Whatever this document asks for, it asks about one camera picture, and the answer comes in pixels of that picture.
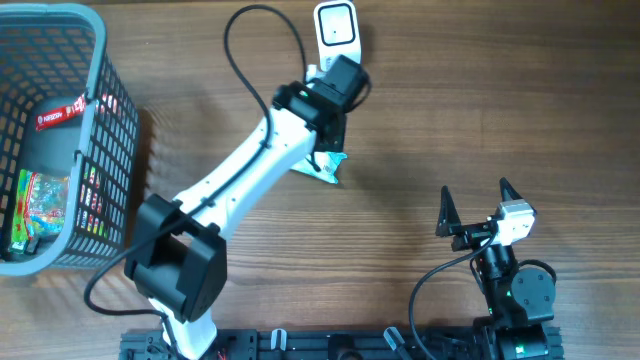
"cable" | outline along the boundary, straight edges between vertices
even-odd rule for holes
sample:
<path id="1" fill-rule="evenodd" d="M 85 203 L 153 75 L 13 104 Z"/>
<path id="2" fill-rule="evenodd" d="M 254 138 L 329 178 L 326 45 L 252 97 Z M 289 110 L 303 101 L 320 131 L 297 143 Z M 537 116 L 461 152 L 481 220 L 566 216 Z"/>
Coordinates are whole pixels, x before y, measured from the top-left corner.
<path id="1" fill-rule="evenodd" d="M 553 268 L 549 264 L 540 260 L 535 260 L 535 259 L 522 260 L 518 263 L 518 269 L 526 265 L 537 266 L 539 268 L 544 269 L 546 272 L 549 273 L 549 275 L 551 275 L 551 280 L 553 280 L 553 285 L 556 284 L 556 280 L 558 280 L 558 276 L 556 275 L 556 271 L 553 270 Z"/>
<path id="2" fill-rule="evenodd" d="M 432 359 L 432 360 L 437 360 L 432 354 L 431 352 L 429 352 L 429 350 L 427 349 L 427 347 L 425 346 L 425 344 L 422 342 L 422 340 L 420 340 L 420 335 L 418 335 L 418 331 L 416 330 L 416 322 L 415 319 L 413 317 L 413 308 L 414 308 L 414 304 L 416 301 L 416 295 L 418 295 L 418 291 L 420 290 L 420 288 L 422 287 L 422 285 L 427 282 L 427 280 L 429 280 L 429 278 L 431 278 L 433 275 L 439 273 L 442 270 L 445 270 L 453 265 L 459 264 L 463 261 L 467 261 L 469 259 L 473 259 L 474 257 L 478 256 L 478 254 L 480 254 L 481 252 L 485 251 L 489 246 L 491 246 L 491 244 L 493 244 L 493 240 L 495 239 L 495 236 L 492 236 L 489 241 L 487 241 L 484 245 L 482 245 L 481 247 L 479 247 L 477 250 L 474 250 L 473 252 L 461 256 L 455 260 L 451 260 L 448 263 L 442 264 L 438 267 L 436 267 L 435 269 L 429 271 L 425 276 L 423 276 L 418 283 L 416 284 L 416 286 L 413 288 L 413 292 L 411 293 L 411 298 L 409 299 L 409 326 L 411 327 L 411 332 L 413 333 L 413 337 L 416 339 L 416 342 L 418 343 L 418 346 L 420 346 L 420 349 L 422 349 L 422 351 L 425 353 L 425 355 L 427 356 L 427 359 Z"/>
<path id="3" fill-rule="evenodd" d="M 473 278 L 476 279 L 476 283 L 480 288 L 480 292 L 484 294 L 484 287 L 482 286 L 482 281 L 480 281 L 480 276 L 478 276 L 476 269 L 473 267 L 473 260 L 474 260 L 473 258 L 469 260 L 469 269 L 471 269 L 471 274 L 473 274 Z"/>
<path id="4" fill-rule="evenodd" d="M 107 272 L 109 272 L 109 270 L 111 270 L 113 267 L 115 267 L 124 258 L 126 258 L 130 254 L 140 250 L 141 248 L 143 248 L 144 246 L 150 244 L 151 242 L 156 241 L 156 240 L 160 239 L 161 237 L 166 236 L 166 235 L 170 234 L 171 232 L 175 231 L 176 229 L 178 229 L 179 227 L 184 225 L 191 217 L 193 217 L 195 214 L 199 213 L 202 209 L 204 209 L 209 204 L 211 204 L 213 202 L 213 200 L 215 200 L 222 192 L 224 192 L 229 186 L 231 186 L 231 184 L 233 184 L 236 180 L 238 180 L 258 160 L 260 155 L 262 155 L 262 153 L 267 148 L 269 148 L 269 140 L 271 139 L 271 133 L 272 133 L 272 129 L 273 129 L 273 119 L 271 118 L 271 113 L 269 112 L 269 109 L 265 105 L 265 103 L 262 100 L 262 98 L 260 98 L 260 95 L 258 95 L 258 92 L 255 90 L 255 88 L 251 85 L 249 80 L 247 80 L 247 78 L 244 76 L 242 71 L 240 71 L 240 69 L 236 65 L 236 62 L 233 60 L 233 57 L 231 56 L 231 51 L 229 50 L 229 30 L 231 29 L 231 25 L 233 24 L 233 22 L 240 15 L 242 15 L 243 13 L 245 13 L 247 11 L 250 11 L 250 10 L 266 10 L 266 11 L 270 11 L 270 12 L 278 15 L 282 20 L 284 20 L 287 23 L 287 25 L 291 29 L 293 35 L 295 36 L 296 41 L 298 42 L 298 47 L 300 49 L 300 56 L 302 58 L 302 82 L 303 83 L 305 82 L 305 80 L 306 80 L 306 69 L 307 69 L 307 60 L 306 60 L 305 53 L 304 53 L 304 46 L 302 45 L 302 40 L 300 38 L 300 34 L 296 30 L 296 28 L 293 25 L 293 23 L 289 20 L 289 18 L 286 17 L 286 15 L 284 15 L 279 10 L 277 10 L 275 8 L 272 8 L 270 6 L 267 6 L 267 5 L 250 5 L 250 6 L 246 6 L 246 7 L 242 8 L 242 9 L 238 10 L 235 14 L 233 14 L 231 16 L 231 18 L 229 19 L 229 21 L 227 22 L 227 26 L 225 27 L 225 30 L 224 30 L 224 51 L 225 51 L 225 54 L 227 56 L 227 60 L 229 60 L 229 64 L 231 65 L 231 68 L 233 69 L 235 74 L 238 76 L 240 81 L 247 88 L 247 90 L 249 90 L 249 92 L 254 97 L 254 99 L 258 102 L 258 105 L 260 106 L 260 108 L 262 109 L 262 111 L 264 113 L 265 120 L 266 120 L 266 123 L 267 123 L 267 131 L 265 133 L 264 140 L 260 143 L 260 147 L 253 154 L 253 156 L 249 159 L 249 161 L 247 161 L 233 176 L 231 176 L 229 178 L 229 180 L 227 180 L 224 184 L 222 184 L 222 186 L 220 186 L 216 191 L 214 191 L 211 195 L 209 195 L 200 204 L 198 204 L 198 206 L 196 206 L 193 210 L 189 211 L 187 214 L 184 214 L 184 215 L 180 216 L 180 218 L 176 219 L 173 223 L 166 225 L 165 227 L 161 228 L 159 231 L 157 231 L 156 233 L 152 234 L 148 238 L 138 242 L 137 244 L 133 245 L 129 249 L 127 249 L 127 250 L 123 251 L 122 253 L 118 254 L 117 256 L 115 256 L 113 259 L 109 260 L 109 262 L 107 262 L 106 265 L 104 265 L 100 270 L 98 270 L 91 277 L 91 279 L 89 279 L 89 282 L 87 283 L 87 286 L 85 287 L 85 290 L 84 290 L 84 302 L 85 302 L 85 304 L 87 305 L 87 307 L 89 307 L 91 310 L 93 310 L 93 311 L 95 311 L 97 313 L 100 313 L 100 314 L 103 314 L 103 315 L 109 315 L 109 316 L 134 316 L 134 315 L 157 315 L 157 316 L 159 316 L 162 319 L 162 322 L 163 322 L 164 327 L 165 327 L 165 329 L 167 331 L 167 334 L 169 335 L 169 340 L 170 340 L 170 343 L 171 343 L 170 345 L 171 345 L 172 351 L 173 351 L 173 353 L 174 353 L 174 355 L 175 355 L 175 357 L 177 359 L 181 359 L 181 356 L 178 353 L 176 339 L 175 339 L 173 330 L 171 328 L 171 324 L 169 322 L 169 317 L 167 316 L 167 314 L 165 314 L 165 313 L 163 313 L 163 312 L 161 312 L 159 310 L 155 310 L 155 309 L 138 309 L 138 310 L 111 310 L 111 309 L 105 309 L 103 307 L 100 307 L 100 306 L 96 305 L 91 300 L 91 292 L 92 292 L 93 288 L 95 287 L 96 283 Z"/>

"plastic bag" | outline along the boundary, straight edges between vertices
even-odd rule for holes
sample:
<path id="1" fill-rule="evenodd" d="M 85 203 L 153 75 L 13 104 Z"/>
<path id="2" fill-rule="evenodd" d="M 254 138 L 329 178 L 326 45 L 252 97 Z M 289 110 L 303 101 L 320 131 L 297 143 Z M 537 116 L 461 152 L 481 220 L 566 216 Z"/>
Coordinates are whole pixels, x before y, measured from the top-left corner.
<path id="1" fill-rule="evenodd" d="M 42 237 L 57 236 L 64 225 L 69 178 L 21 170 L 9 251 L 35 252 Z"/>
<path id="2" fill-rule="evenodd" d="M 342 160 L 347 158 L 347 154 L 345 153 L 332 153 L 332 152 L 317 152 L 314 154 L 316 164 L 320 167 L 320 171 L 316 171 L 313 168 L 313 165 L 309 161 L 311 161 L 311 156 L 307 156 L 305 160 L 297 162 L 295 165 L 291 167 L 292 170 L 299 171 L 303 174 L 307 174 L 309 176 L 313 176 L 316 179 L 320 179 L 322 181 L 326 181 L 330 184 L 337 184 L 338 178 L 335 173 L 338 170 L 338 166 L 342 162 Z"/>

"black metal base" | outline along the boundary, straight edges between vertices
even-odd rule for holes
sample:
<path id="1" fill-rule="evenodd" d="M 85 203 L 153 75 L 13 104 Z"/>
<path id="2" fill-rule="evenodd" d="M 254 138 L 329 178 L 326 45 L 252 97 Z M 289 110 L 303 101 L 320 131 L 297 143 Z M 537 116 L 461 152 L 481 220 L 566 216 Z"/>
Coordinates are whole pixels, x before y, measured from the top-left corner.
<path id="1" fill-rule="evenodd" d="M 439 327 L 424 331 L 423 341 L 437 359 L 493 360 L 501 359 L 497 344 L 483 335 L 486 328 Z M 409 331 L 399 330 L 405 341 L 403 348 L 408 358 L 421 360 L 424 353 L 417 347 Z M 564 359 L 560 329 L 544 328 L 548 351 L 544 356 L 531 357 L 519 354 L 517 359 Z M 383 337 L 383 331 L 291 331 L 286 334 L 285 351 L 280 342 L 272 339 L 271 332 L 256 330 L 220 330 L 216 341 L 200 360 L 336 360 L 330 351 L 332 337 L 348 335 L 354 348 L 365 360 L 396 360 L 402 355 L 391 350 Z M 277 344 L 272 350 L 272 340 Z M 174 359 L 169 347 L 162 340 L 162 330 L 131 331 L 122 335 L 119 360 L 169 360 Z"/>

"small robot arm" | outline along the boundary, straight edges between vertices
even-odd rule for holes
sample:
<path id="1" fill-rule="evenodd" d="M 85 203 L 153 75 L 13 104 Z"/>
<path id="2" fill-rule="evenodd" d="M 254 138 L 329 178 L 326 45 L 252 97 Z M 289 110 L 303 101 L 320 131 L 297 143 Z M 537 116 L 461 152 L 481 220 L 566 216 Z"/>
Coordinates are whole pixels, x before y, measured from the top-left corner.
<path id="1" fill-rule="evenodd" d="M 132 245 L 207 202 L 182 226 L 127 256 L 125 264 L 125 274 L 137 290 L 168 315 L 184 357 L 200 358 L 216 338 L 210 309 L 227 280 L 226 246 L 240 221 L 295 163 L 316 151 L 342 151 L 346 114 L 357 106 L 355 100 L 367 84 L 364 69 L 341 56 L 322 79 L 281 86 L 273 97 L 271 124 L 263 118 L 218 168 L 173 201 L 152 195 L 142 204 Z M 209 200 L 264 146 L 268 125 L 271 136 L 260 157 Z M 175 238 L 180 234 L 191 238 L 190 245 Z M 163 337 L 169 343 L 167 331 Z"/>

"red label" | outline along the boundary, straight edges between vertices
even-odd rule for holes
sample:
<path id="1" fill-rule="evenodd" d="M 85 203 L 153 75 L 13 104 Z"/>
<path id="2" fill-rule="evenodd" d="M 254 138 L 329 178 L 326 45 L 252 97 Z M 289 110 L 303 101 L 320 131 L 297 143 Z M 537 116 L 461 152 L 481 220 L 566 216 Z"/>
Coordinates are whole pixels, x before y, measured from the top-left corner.
<path id="1" fill-rule="evenodd" d="M 40 131 L 42 129 L 47 129 L 68 121 L 74 116 L 82 114 L 85 107 L 86 103 L 84 101 L 83 95 L 80 96 L 78 100 L 73 103 L 73 105 L 63 106 L 61 108 L 38 115 L 38 117 L 36 118 L 36 130 Z"/>

